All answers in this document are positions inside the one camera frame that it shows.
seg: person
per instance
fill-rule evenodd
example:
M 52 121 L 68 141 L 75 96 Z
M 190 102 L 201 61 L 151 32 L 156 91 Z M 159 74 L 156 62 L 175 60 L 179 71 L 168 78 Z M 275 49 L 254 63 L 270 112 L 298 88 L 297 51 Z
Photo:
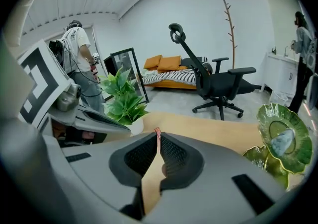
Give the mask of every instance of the person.
M 88 49 L 90 47 L 88 36 L 82 28 L 81 22 L 77 20 L 72 21 L 66 30 L 62 38 L 68 40 L 76 57 L 76 69 L 70 78 L 81 86 L 83 104 L 104 114 L 101 90 L 90 70 L 90 64 L 94 64 L 94 59 Z
M 298 62 L 296 93 L 289 106 L 289 109 L 295 113 L 298 113 L 300 106 L 302 105 L 305 89 L 310 77 L 313 75 L 313 72 L 306 65 L 306 54 L 313 38 L 308 31 L 308 25 L 304 15 L 297 11 L 295 17 L 295 25 L 297 25 L 297 41 L 293 42 L 291 49 L 297 54 L 300 54 L 300 58 Z

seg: black pants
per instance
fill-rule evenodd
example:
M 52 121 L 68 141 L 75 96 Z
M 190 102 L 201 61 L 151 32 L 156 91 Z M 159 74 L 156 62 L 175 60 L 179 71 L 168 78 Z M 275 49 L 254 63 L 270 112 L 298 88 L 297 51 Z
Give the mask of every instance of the black pants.
M 298 64 L 298 72 L 297 72 L 296 93 L 289 107 L 291 111 L 298 113 L 300 106 L 302 105 L 302 102 L 303 102 L 305 89 L 312 75 L 313 75 L 313 72 L 307 68 L 306 64 L 303 64 L 303 58 L 300 57 L 299 64 Z

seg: white cabinet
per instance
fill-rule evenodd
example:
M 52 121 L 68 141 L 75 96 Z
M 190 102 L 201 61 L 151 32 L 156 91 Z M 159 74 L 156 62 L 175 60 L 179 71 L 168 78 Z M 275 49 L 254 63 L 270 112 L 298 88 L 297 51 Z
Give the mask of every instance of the white cabinet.
M 280 55 L 266 54 L 261 91 L 265 86 L 293 97 L 296 92 L 298 62 Z

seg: faucet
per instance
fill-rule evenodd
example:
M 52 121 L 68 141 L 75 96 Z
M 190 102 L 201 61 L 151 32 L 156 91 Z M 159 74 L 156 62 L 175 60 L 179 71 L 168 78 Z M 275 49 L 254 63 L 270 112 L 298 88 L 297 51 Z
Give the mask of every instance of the faucet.
M 289 46 L 286 46 L 286 47 L 285 47 L 284 57 L 288 56 L 288 55 L 286 55 L 286 48 L 289 48 Z

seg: white pot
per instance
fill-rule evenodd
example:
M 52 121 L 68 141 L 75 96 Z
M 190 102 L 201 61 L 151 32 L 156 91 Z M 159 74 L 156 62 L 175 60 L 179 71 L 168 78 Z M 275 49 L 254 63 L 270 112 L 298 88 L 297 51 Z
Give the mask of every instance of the white pot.
M 143 118 L 140 117 L 139 119 L 137 119 L 136 121 L 133 122 L 132 125 L 126 125 L 126 127 L 128 127 L 131 131 L 131 134 L 134 135 L 138 135 L 140 134 L 143 130 L 144 130 L 144 121 Z

